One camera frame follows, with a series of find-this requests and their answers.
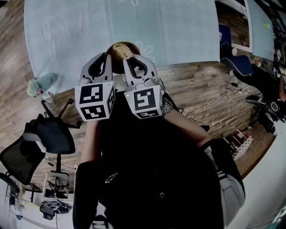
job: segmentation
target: plush toy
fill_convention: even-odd
[[[36,80],[30,80],[27,93],[30,97],[38,98],[48,93],[48,89],[56,82],[57,76],[54,73],[49,73]]]

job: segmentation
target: black cable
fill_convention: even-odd
[[[51,157],[48,157],[48,160],[51,161],[51,162],[53,162],[53,163],[55,163],[55,164],[57,164],[56,162],[52,161],[52,158],[51,158]],[[69,169],[71,169],[71,170],[75,170],[74,168],[68,167],[68,166],[66,166],[66,165],[63,165],[63,164],[61,164],[61,165],[64,166],[64,167],[67,167],[67,168],[69,168]]]
[[[46,158],[45,158],[45,162],[46,162],[49,166],[54,167],[54,164],[52,164],[52,163],[50,163],[50,162],[47,162],[47,161],[46,161]]]
[[[230,88],[228,88],[228,87],[226,86],[226,89],[230,89],[232,92],[234,92],[235,90],[237,90],[237,91],[243,91],[243,92],[247,92],[248,94],[251,94],[249,91],[246,91],[246,90],[244,90],[243,88],[239,87],[238,84],[236,84],[236,83],[230,83],[230,82],[227,82],[227,81],[226,81],[226,83],[227,83],[227,86],[228,86],[228,84],[231,84],[232,86],[237,87],[237,88],[240,89],[240,90],[238,90],[238,89],[231,90]]]
[[[179,107],[178,110],[180,110],[180,109],[182,110],[182,111],[181,111],[181,114],[182,114],[185,109],[184,109],[183,107]]]
[[[230,89],[230,90],[231,90],[231,92],[239,91],[238,89],[233,89],[233,90],[232,90],[231,88],[228,88],[227,86],[226,86],[226,88],[225,88],[225,89]]]
[[[182,110],[182,111],[181,111],[181,114],[182,114],[185,109],[184,109],[183,107],[179,107],[178,110]],[[193,121],[196,122],[196,123],[201,123],[201,124],[203,124],[202,122],[198,122],[198,121],[196,121],[195,119],[192,119],[192,118],[189,118],[189,119],[193,120]]]
[[[193,120],[196,123],[201,123],[203,126],[205,126],[205,124],[203,124],[202,122],[198,122],[198,121],[196,121],[195,119],[192,119],[192,118],[189,118],[189,119]]]

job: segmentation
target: chair armrest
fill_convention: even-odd
[[[5,181],[11,187],[12,193],[14,193],[14,194],[20,193],[20,189],[19,189],[18,185],[15,184],[15,182],[11,178],[9,178],[7,175],[0,173],[0,179]]]
[[[34,141],[36,142],[36,144],[38,145],[38,147],[40,148],[40,150],[43,152],[43,153],[46,153],[46,148],[45,146],[43,145],[40,137],[33,133],[33,132],[24,132],[22,134],[23,138],[25,141]]]
[[[41,141],[40,137],[33,132],[24,132],[22,136],[25,141]]]

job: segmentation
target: black office chair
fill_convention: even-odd
[[[13,192],[19,193],[19,188],[15,187],[15,182],[9,176],[12,175],[22,184],[29,185],[46,151],[58,154],[57,172],[61,171],[61,154],[72,154],[76,151],[68,128],[79,129],[80,122],[75,126],[64,123],[61,119],[66,107],[72,103],[73,100],[70,99],[60,115],[54,117],[43,100],[42,105],[49,118],[39,114],[36,120],[26,123],[23,135],[1,152],[0,162],[7,169],[7,173],[0,174],[0,179],[9,185]]]

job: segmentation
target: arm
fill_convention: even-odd
[[[74,229],[89,229],[97,212],[100,185],[102,184],[99,135],[99,122],[88,121],[80,165],[76,172],[72,215]],[[87,192],[92,193],[91,198],[87,198]]]
[[[211,140],[203,128],[174,109],[171,109],[164,119],[182,130],[198,147]]]
[[[286,101],[286,94],[284,92],[284,77],[282,75],[280,76],[279,97],[283,102]]]
[[[98,162],[101,158],[99,146],[100,125],[98,121],[88,121],[86,125],[84,147],[81,153],[80,162]]]

